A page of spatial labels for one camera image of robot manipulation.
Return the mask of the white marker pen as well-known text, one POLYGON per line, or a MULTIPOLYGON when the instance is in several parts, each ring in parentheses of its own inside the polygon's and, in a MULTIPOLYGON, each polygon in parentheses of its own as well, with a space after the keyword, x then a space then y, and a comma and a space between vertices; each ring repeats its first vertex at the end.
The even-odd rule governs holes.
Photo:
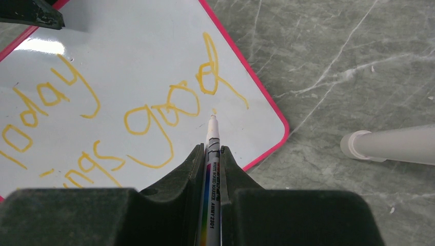
POLYGON ((221 244, 220 135, 215 115, 210 116, 204 153, 204 178, 196 245, 221 244))

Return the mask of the red-framed whiteboard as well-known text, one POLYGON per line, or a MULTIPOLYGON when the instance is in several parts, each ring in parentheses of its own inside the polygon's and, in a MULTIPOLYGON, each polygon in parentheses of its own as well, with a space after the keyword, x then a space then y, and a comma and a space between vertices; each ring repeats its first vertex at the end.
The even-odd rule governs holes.
POLYGON ((142 189, 205 141, 248 170, 289 124, 206 1, 59 1, 66 28, 1 51, 1 198, 142 189))

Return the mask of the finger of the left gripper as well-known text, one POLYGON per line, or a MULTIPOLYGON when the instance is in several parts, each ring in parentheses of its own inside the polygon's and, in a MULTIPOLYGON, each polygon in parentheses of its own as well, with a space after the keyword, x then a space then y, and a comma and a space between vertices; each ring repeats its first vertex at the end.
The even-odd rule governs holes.
POLYGON ((60 30, 65 22, 63 15, 54 7, 56 3, 46 0, 1 0, 1 22, 60 30))

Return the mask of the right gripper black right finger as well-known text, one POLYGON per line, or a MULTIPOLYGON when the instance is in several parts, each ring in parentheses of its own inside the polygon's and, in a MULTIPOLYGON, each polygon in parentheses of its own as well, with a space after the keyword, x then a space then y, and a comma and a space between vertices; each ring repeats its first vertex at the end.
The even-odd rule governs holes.
POLYGON ((222 245, 383 245, 369 205, 340 190, 267 190, 221 147, 222 245))

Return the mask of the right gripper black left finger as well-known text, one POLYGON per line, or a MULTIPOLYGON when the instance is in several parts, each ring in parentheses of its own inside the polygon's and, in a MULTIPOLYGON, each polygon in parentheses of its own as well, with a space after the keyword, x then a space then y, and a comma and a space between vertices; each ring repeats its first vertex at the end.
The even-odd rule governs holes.
POLYGON ((22 189, 1 203, 1 245, 194 245, 204 145, 134 188, 22 189))

